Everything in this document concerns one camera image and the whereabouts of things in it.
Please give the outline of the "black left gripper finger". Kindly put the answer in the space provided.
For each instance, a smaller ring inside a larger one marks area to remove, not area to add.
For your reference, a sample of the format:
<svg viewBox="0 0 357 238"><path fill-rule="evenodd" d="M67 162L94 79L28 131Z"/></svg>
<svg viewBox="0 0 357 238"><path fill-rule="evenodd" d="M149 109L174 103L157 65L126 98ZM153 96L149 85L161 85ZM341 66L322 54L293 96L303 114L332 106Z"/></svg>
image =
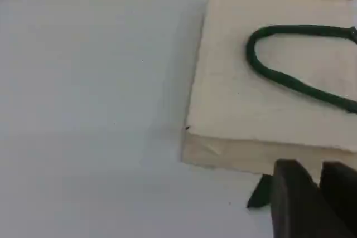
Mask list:
<svg viewBox="0 0 357 238"><path fill-rule="evenodd" d="M296 160L274 165L271 216L274 237L349 237L349 229Z"/></svg>
<svg viewBox="0 0 357 238"><path fill-rule="evenodd" d="M356 236L356 170L341 162L323 162L319 187L337 217Z"/></svg>

